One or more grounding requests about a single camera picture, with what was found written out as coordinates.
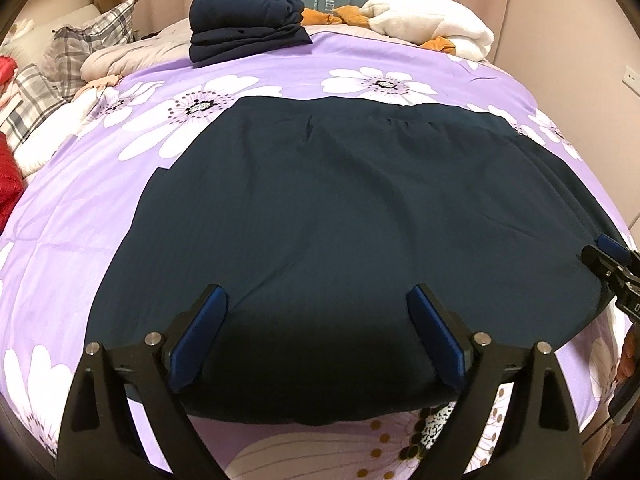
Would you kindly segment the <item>person right hand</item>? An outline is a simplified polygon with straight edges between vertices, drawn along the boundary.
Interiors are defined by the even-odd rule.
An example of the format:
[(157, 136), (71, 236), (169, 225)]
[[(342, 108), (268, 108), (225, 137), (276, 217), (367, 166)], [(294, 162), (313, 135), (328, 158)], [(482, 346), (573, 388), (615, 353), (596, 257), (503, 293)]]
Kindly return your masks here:
[(631, 328), (626, 333), (623, 349), (620, 352), (620, 362), (617, 365), (616, 382), (619, 384), (623, 384), (628, 378), (634, 376), (637, 364), (636, 347), (637, 338), (634, 334), (634, 329)]

